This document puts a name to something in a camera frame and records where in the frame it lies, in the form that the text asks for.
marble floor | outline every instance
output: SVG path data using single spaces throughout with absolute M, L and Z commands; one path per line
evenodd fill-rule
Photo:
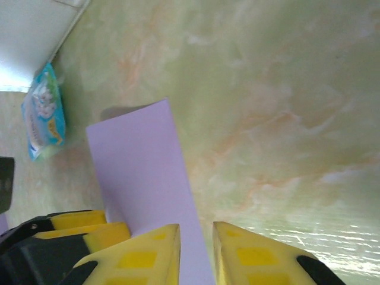
M 27 156 L 24 94 L 0 94 L 10 226 L 102 208 L 85 127 L 168 97 L 210 250 L 229 221 L 378 284 L 380 2 L 93 0 L 53 66 L 67 142 L 45 159 Z

blue package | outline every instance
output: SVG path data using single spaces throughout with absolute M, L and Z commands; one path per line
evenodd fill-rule
M 48 63 L 33 80 L 21 104 L 28 135 L 28 151 L 35 160 L 48 145 L 65 141 L 65 117 L 53 67 Z

wet wipes package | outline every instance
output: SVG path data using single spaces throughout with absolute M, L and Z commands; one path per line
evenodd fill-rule
M 61 95 L 51 64 L 34 79 L 21 105 L 28 135 L 28 151 L 35 160 L 48 145 L 62 145 L 65 118 Z

purple paper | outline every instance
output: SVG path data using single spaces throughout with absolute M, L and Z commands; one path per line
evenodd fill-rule
M 8 230 L 8 222 L 5 214 L 0 214 L 0 235 Z
M 87 128 L 108 214 L 132 235 L 180 224 L 180 284 L 215 284 L 169 101 Z

plastic packaging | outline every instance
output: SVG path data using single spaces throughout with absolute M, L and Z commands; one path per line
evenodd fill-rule
M 28 135 L 28 152 L 35 160 L 49 145 L 65 141 L 65 117 L 53 67 L 48 63 L 34 79 L 21 105 Z

